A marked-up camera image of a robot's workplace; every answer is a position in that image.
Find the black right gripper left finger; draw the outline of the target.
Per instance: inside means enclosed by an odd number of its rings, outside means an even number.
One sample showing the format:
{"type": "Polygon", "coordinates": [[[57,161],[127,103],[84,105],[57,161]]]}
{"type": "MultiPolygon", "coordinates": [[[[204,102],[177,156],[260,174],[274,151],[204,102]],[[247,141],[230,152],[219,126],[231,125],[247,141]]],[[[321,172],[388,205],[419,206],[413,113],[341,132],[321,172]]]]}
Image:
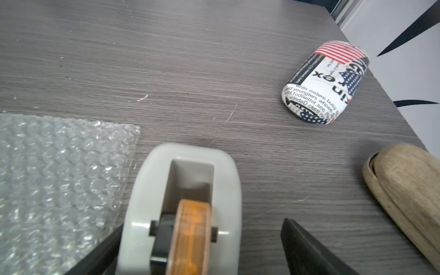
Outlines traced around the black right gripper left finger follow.
{"type": "Polygon", "coordinates": [[[120,225],[65,275],[114,275],[122,232],[123,225],[120,225]]]}

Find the clear bubble wrap sheet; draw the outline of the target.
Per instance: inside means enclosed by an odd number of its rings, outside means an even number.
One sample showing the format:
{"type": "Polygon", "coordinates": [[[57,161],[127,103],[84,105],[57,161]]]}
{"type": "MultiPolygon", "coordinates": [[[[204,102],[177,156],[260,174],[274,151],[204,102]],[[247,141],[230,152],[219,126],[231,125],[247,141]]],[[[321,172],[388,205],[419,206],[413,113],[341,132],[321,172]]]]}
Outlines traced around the clear bubble wrap sheet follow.
{"type": "Polygon", "coordinates": [[[1,273],[62,275],[116,225],[132,124],[1,114],[1,273]]]}

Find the tan wooden vase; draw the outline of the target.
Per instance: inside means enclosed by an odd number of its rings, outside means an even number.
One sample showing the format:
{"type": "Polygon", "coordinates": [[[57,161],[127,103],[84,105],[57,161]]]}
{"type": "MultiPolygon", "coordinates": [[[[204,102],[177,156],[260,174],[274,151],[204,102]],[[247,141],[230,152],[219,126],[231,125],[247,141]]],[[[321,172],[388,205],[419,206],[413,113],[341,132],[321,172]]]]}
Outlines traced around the tan wooden vase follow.
{"type": "Polygon", "coordinates": [[[372,195],[435,269],[440,268],[440,161],[411,144],[371,155],[363,178],[372,195]]]}

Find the orange tape roll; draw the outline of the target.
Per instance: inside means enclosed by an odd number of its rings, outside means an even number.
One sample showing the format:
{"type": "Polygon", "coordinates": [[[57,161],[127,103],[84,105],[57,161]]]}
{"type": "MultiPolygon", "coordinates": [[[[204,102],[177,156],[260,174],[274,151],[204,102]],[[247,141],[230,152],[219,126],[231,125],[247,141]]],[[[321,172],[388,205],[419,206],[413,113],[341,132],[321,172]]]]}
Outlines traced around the orange tape roll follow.
{"type": "Polygon", "coordinates": [[[182,199],[179,202],[167,275],[206,275],[212,237],[211,207],[207,202],[182,199]]]}

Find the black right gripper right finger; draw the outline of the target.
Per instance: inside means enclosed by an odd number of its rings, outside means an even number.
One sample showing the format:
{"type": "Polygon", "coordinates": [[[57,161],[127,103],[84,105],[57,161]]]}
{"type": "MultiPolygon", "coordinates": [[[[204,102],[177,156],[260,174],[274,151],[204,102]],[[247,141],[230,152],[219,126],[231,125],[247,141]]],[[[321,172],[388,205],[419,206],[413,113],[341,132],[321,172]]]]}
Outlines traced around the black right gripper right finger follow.
{"type": "Polygon", "coordinates": [[[293,219],[284,220],[281,241],[292,275],[358,275],[293,219]]]}

